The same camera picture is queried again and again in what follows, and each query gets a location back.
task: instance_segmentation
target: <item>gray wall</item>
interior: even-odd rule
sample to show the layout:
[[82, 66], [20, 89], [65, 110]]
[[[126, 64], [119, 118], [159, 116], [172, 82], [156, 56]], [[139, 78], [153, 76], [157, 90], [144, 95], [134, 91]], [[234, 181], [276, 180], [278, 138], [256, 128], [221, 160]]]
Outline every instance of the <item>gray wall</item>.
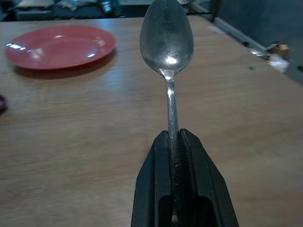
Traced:
[[221, 0], [219, 18], [263, 46], [289, 44], [292, 67], [303, 65], [303, 0]]

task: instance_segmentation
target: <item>spoon handle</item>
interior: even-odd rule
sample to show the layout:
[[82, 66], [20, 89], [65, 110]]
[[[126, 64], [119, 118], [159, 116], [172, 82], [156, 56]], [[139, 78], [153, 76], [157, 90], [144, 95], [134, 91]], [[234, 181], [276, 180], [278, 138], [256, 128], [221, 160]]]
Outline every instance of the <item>spoon handle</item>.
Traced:
[[167, 92], [167, 109], [169, 121], [169, 143], [171, 157], [174, 162], [178, 158], [178, 142], [179, 142], [179, 125], [177, 116], [177, 106], [175, 98], [174, 78], [165, 79]]

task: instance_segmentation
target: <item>red plate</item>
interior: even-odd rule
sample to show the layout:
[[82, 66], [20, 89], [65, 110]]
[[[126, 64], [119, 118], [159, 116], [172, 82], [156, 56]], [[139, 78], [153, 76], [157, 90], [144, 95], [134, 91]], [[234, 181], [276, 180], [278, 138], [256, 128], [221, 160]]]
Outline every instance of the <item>red plate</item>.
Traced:
[[115, 37], [104, 30], [81, 25], [56, 26], [22, 35], [5, 49], [13, 64], [33, 70], [53, 70], [86, 64], [110, 54]]

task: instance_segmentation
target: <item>black object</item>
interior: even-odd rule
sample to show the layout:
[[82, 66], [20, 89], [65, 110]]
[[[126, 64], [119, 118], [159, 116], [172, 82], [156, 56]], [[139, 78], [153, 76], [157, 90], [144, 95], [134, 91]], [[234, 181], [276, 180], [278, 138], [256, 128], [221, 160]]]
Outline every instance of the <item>black object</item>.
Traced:
[[0, 95], [0, 115], [3, 114], [8, 109], [5, 97]]
[[[131, 227], [239, 227], [225, 181], [199, 138], [186, 129], [179, 135], [181, 184], [173, 184], [169, 138], [163, 131], [137, 176]], [[178, 221], [172, 222], [177, 194]]]

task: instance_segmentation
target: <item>metal spoon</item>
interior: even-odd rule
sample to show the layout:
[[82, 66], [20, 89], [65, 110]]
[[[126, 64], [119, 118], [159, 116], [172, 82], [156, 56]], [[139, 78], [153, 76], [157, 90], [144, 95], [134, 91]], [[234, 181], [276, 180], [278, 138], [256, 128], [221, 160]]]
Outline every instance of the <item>metal spoon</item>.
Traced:
[[154, 0], [141, 29], [140, 50], [144, 61], [160, 73], [166, 84], [169, 145], [174, 160], [178, 156], [178, 117], [174, 76], [190, 62], [194, 52], [193, 33], [177, 0]]

